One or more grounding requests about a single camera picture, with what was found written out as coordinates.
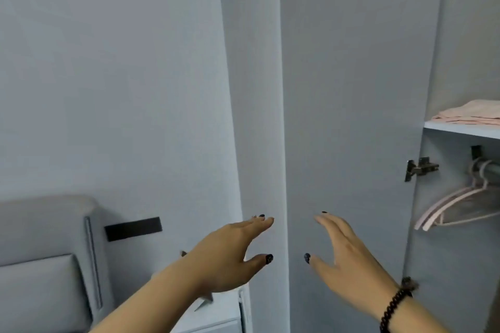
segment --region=hand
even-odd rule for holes
[[[271,263],[272,254],[259,254],[248,261],[245,254],[252,240],[273,223],[274,218],[261,215],[225,225],[207,235],[179,262],[199,282],[201,293],[233,290]]]
[[[327,286],[357,309],[376,319],[384,315],[398,285],[372,256],[350,225],[337,216],[315,216],[327,230],[334,248],[335,263],[306,254],[305,260]]]

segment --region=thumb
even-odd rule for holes
[[[320,276],[323,282],[325,282],[326,285],[333,290],[336,284],[337,272],[339,271],[338,268],[331,267],[324,260],[314,254],[310,256],[309,264]]]
[[[245,283],[250,281],[253,276],[258,273],[265,265],[272,262],[272,254],[258,254],[254,256],[251,260],[247,260],[243,263],[243,277]]]

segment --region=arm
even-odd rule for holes
[[[226,225],[205,237],[118,307],[91,333],[168,333],[189,306],[209,292],[247,283],[272,260],[259,254],[244,261],[248,245],[269,229],[271,217]]]
[[[398,291],[398,285],[372,256],[350,225],[340,217],[323,213],[315,217],[332,241],[335,265],[315,255],[305,255],[327,286],[357,309],[380,321]],[[449,333],[421,304],[405,298],[392,315],[392,333]]]

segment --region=closet rod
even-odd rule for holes
[[[478,161],[478,167],[481,166],[483,163],[484,161]],[[485,170],[492,174],[500,175],[500,164],[492,162],[488,166],[486,166]]]

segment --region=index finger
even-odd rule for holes
[[[327,230],[328,235],[330,236],[330,240],[332,241],[332,246],[334,247],[334,250],[339,248],[341,244],[346,242],[347,240],[346,236],[344,235],[344,233],[342,233],[342,230],[336,223],[334,223],[330,219],[327,219],[324,216],[315,216],[314,218]]]
[[[254,221],[253,223],[247,225],[243,229],[245,229],[245,231],[248,233],[250,241],[252,241],[255,238],[257,238],[262,232],[268,230],[273,223],[274,223],[274,217],[269,217],[268,219],[265,220]]]

